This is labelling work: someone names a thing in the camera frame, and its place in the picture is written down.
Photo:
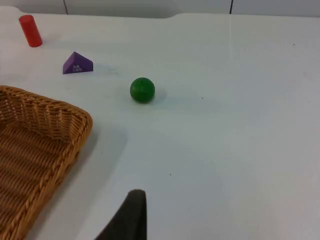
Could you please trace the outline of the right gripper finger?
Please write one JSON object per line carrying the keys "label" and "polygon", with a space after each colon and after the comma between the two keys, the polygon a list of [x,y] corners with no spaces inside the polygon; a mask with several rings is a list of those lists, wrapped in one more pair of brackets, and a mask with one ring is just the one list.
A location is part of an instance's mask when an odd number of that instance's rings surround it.
{"label": "right gripper finger", "polygon": [[97,240],[146,240],[146,192],[134,189],[128,192],[121,206],[96,237]]}

